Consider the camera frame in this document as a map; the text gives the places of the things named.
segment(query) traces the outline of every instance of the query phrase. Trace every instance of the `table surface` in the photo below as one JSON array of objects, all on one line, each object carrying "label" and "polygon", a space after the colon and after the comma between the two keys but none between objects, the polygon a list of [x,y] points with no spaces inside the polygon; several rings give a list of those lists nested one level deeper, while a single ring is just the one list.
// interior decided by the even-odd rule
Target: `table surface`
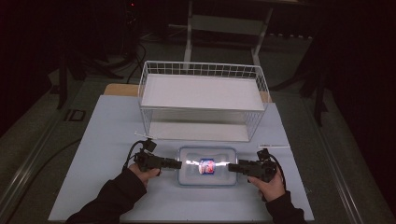
[{"label": "table surface", "polygon": [[[103,184],[120,173],[131,145],[142,140],[134,135],[144,127],[135,95],[137,88],[109,85],[93,111],[90,123],[69,168],[64,184],[49,215],[51,221],[65,221],[94,199]],[[276,104],[269,104],[262,121],[248,143],[156,140],[154,154],[175,158],[184,146],[225,146],[237,151],[238,159],[256,161],[260,144],[285,146],[270,148],[284,169],[288,190],[296,207],[304,209],[306,220],[314,216],[304,185],[289,148]],[[272,220],[257,189],[239,175],[233,187],[184,188],[177,183],[177,171],[163,169],[148,184],[148,194],[133,210],[121,216],[123,222],[260,222]]]}]

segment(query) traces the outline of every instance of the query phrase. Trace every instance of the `hand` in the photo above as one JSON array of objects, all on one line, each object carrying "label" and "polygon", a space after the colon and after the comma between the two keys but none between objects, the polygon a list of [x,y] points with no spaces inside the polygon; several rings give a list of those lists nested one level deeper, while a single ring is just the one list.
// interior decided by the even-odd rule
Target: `hand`
[{"label": "hand", "polygon": [[149,179],[151,179],[152,177],[157,176],[158,173],[160,172],[160,169],[151,169],[151,170],[148,170],[146,172],[141,172],[140,169],[139,169],[139,166],[136,163],[130,165],[129,169],[132,172],[134,172],[134,174],[136,174],[137,177],[139,177],[139,179],[145,185],[145,188],[148,187]]},{"label": "hand", "polygon": [[254,176],[248,176],[247,179],[260,190],[260,193],[264,196],[267,202],[271,202],[272,200],[275,200],[285,194],[282,175],[280,174],[279,168],[277,167],[276,174],[269,183],[265,183]]}]

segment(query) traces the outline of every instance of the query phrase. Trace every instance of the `black jacket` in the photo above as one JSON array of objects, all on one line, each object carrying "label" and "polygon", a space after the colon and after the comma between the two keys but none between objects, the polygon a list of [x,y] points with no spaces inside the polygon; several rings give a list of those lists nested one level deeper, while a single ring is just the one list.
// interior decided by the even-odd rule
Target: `black jacket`
[{"label": "black jacket", "polygon": [[[114,180],[109,180],[96,199],[67,219],[66,223],[118,224],[120,215],[134,208],[134,204],[146,194],[140,179],[129,169]],[[294,208],[290,192],[266,204],[276,224],[305,223],[304,211]]]}]

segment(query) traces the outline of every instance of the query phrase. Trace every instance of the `black controller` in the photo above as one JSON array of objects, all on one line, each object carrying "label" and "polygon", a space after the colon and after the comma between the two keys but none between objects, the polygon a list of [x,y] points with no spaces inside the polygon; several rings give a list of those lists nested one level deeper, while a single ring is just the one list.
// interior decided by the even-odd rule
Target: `black controller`
[{"label": "black controller", "polygon": [[[134,149],[134,146],[137,145],[138,143],[142,144],[143,146],[140,148],[140,151],[135,153],[131,157],[131,152]],[[141,172],[146,172],[147,170],[158,168],[173,168],[173,169],[180,169],[181,168],[181,161],[177,161],[174,159],[169,159],[169,158],[163,158],[163,157],[158,157],[152,154],[152,151],[154,148],[157,146],[154,142],[151,141],[150,138],[146,141],[138,141],[134,143],[132,146],[127,162],[125,162],[123,169],[126,169],[128,166],[128,161],[131,158],[134,158],[134,162],[139,166],[139,170]]]},{"label": "black controller", "polygon": [[238,164],[228,163],[228,171],[255,176],[264,182],[270,182],[276,174],[276,162],[271,161],[267,148],[257,152],[258,161],[239,160]]}]

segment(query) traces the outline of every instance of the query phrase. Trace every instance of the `white wire basket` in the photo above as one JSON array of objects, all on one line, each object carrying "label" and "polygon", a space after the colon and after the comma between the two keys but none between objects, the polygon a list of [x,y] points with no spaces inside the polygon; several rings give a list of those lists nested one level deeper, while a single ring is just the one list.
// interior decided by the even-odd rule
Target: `white wire basket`
[{"label": "white wire basket", "polygon": [[248,142],[271,97],[262,69],[227,63],[145,62],[139,106],[158,139]]}]

